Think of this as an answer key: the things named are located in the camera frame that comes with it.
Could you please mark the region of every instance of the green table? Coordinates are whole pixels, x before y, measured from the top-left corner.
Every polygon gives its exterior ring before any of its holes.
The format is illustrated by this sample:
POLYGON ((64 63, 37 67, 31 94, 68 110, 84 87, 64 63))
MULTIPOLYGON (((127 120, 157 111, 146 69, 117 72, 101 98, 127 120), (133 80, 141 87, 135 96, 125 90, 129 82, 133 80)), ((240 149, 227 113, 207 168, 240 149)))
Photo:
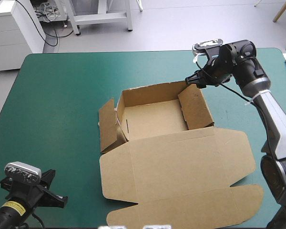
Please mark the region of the green table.
MULTIPOLYGON (((286 63, 280 50, 259 49, 258 58, 272 81, 274 97, 286 111, 286 63)), ((102 196, 99 168, 98 109, 123 89, 183 80, 196 70, 190 51, 103 52, 29 55, 0 114, 0 179, 11 161, 46 171, 56 169, 51 190, 68 195, 65 209, 39 208, 47 227, 96 227, 108 212, 129 203, 102 196)), ((228 86, 239 91, 235 81, 228 86)), ((259 168, 266 139, 253 106, 226 89, 203 93, 215 126, 245 131, 257 170, 238 184, 265 189, 259 212, 243 227, 264 227, 278 210, 259 168)), ((6 192, 0 190, 0 206, 6 192)), ((39 226, 34 219, 30 225, 39 226)))

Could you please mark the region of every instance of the cabinet drawer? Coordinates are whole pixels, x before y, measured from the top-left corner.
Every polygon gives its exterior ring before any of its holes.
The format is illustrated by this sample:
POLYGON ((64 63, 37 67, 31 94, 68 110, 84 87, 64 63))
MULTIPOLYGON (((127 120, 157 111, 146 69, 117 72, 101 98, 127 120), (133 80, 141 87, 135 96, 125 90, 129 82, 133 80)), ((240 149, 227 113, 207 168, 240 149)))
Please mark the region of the cabinet drawer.
POLYGON ((11 15, 0 16, 0 31, 18 30, 19 27, 11 15))
POLYGON ((20 30, 0 31, 0 46, 25 43, 20 30))
POLYGON ((24 58, 31 53, 27 44, 0 46, 0 71, 19 69, 24 58))

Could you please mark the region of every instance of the wooden table leg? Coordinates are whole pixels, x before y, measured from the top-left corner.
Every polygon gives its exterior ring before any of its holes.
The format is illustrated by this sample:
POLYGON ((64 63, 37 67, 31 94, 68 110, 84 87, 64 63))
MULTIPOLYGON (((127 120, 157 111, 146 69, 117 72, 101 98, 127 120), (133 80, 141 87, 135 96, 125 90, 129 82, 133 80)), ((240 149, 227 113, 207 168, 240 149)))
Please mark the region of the wooden table leg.
POLYGON ((280 11, 277 13, 275 18, 273 19, 273 22, 276 22, 281 17, 281 15, 284 13, 285 10, 286 10, 286 2, 284 3, 280 11))

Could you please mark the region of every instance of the cardboard box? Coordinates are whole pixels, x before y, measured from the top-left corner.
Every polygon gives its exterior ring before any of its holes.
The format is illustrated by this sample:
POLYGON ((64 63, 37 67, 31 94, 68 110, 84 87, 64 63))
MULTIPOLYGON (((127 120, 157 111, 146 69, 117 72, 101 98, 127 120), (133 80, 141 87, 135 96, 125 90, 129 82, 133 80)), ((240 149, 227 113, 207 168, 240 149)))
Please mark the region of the cardboard box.
POLYGON ((162 83, 122 91, 99 110, 101 151, 146 137, 178 133, 214 122, 203 94, 184 81, 162 83))
POLYGON ((100 109, 102 191, 137 205, 110 212, 108 225, 215 229, 258 211, 259 185, 230 187, 255 170, 246 134, 214 128, 195 85, 129 89, 113 104, 100 109))

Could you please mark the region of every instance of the gray floor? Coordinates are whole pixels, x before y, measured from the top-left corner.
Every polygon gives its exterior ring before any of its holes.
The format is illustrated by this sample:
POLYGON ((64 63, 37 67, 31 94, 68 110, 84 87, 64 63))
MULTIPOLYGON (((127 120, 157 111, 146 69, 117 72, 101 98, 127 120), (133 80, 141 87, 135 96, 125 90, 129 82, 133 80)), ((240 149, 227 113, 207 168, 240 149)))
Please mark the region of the gray floor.
MULTIPOLYGON (((81 26, 81 35, 62 38, 44 52, 117 52, 189 50, 193 43, 222 38, 224 42, 252 40, 258 48, 286 47, 286 11, 277 23, 272 19, 283 5, 282 0, 142 0, 140 12, 131 0, 133 31, 126 23, 81 26)), ((78 14, 97 10, 96 1, 73 0, 78 14)), ((124 9, 124 0, 115 0, 111 11, 124 9)), ((56 23, 60 36, 71 31, 56 23)), ((44 28, 51 31, 48 25, 44 28)), ((18 71, 0 72, 0 111, 18 71)))

